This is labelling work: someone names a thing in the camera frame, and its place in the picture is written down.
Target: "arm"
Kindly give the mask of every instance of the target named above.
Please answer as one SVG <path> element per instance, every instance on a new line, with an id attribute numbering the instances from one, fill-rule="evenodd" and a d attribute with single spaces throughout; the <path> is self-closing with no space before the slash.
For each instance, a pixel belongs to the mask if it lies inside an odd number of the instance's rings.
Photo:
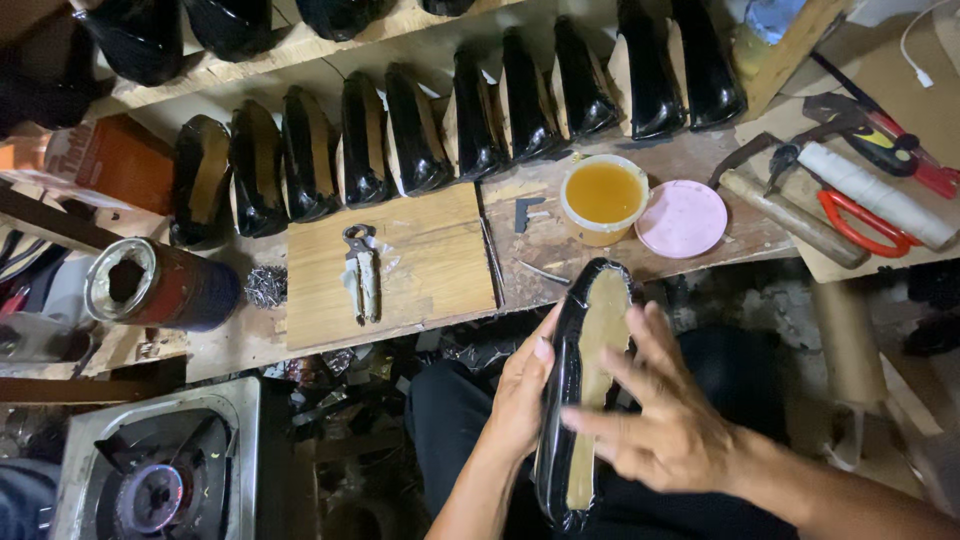
<path id="1" fill-rule="evenodd" d="M 597 455 L 620 476 L 662 492 L 727 493 L 818 539 L 960 538 L 956 522 L 926 503 L 721 418 L 686 370 L 656 304 L 633 307 L 627 324 L 636 359 L 607 351 L 602 361 L 643 412 L 562 412 L 569 428 L 596 436 Z"/>
<path id="2" fill-rule="evenodd" d="M 493 411 L 426 540 L 499 538 L 520 463 L 537 447 L 540 393 L 553 368 L 557 304 L 503 366 Z"/>
<path id="3" fill-rule="evenodd" d="M 749 430 L 730 493 L 813 538 L 960 538 L 932 506 L 872 480 L 803 459 Z"/>

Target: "pink lid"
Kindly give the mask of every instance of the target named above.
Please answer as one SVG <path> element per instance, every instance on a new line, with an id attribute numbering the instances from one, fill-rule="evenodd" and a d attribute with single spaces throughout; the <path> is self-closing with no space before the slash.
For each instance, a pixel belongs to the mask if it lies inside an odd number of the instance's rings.
<path id="1" fill-rule="evenodd" d="M 712 248 L 727 228 L 727 206 L 716 191 L 691 180 L 651 190 L 647 210 L 634 223 L 636 235 L 657 255 L 696 257 Z"/>

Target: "metal can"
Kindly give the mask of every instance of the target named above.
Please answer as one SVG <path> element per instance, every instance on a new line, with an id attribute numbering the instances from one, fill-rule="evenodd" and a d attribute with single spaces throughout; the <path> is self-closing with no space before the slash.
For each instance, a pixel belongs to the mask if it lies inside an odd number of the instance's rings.
<path id="1" fill-rule="evenodd" d="M 149 238 L 110 244 L 86 274 L 93 318 L 124 325 L 211 331 L 240 299 L 232 268 Z"/>

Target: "white cable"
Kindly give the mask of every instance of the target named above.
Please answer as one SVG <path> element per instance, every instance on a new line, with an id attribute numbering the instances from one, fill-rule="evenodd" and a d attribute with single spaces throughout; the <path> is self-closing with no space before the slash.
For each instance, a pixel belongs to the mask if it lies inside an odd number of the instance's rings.
<path id="1" fill-rule="evenodd" d="M 903 57 L 906 59 L 907 63 L 910 64 L 910 67 L 912 67 L 914 71 L 917 72 L 917 79 L 920 80 L 920 84 L 923 85 L 924 88 L 930 88 L 931 86 L 933 86 L 933 79 L 931 79 L 930 76 L 927 75 L 925 71 L 920 69 L 917 63 L 914 62 L 912 58 L 910 58 L 910 55 L 906 54 L 906 35 L 910 33 L 910 30 L 913 29 L 913 25 L 917 24 L 917 21 L 924 18 L 924 15 L 926 15 L 929 12 L 932 12 L 933 10 L 936 10 L 940 6 L 943 6 L 947 2 L 951 2 L 951 1 L 952 0 L 940 0 L 936 4 L 923 10 L 919 15 L 916 16 L 916 18 L 910 21 L 910 24 L 907 25 L 906 30 L 903 31 L 903 36 L 900 36 L 900 52 L 903 53 Z"/>

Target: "hand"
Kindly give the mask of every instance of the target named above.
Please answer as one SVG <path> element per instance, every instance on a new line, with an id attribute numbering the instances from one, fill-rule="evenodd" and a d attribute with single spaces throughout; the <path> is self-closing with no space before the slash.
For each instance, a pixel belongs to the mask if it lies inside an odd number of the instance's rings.
<path id="1" fill-rule="evenodd" d="M 550 339 L 557 328 L 562 306 L 563 301 L 557 303 L 533 334 L 507 358 L 493 397 L 493 411 L 478 447 L 514 462 L 536 449 L 540 433 L 540 394 L 553 369 Z"/>
<path id="2" fill-rule="evenodd" d="M 601 363 L 643 406 L 640 414 L 561 414 L 566 426 L 596 436 L 595 452 L 617 474 L 656 491 L 730 491 L 742 428 L 726 422 L 690 376 L 680 344 L 655 303 L 631 307 L 636 358 L 612 349 Z"/>

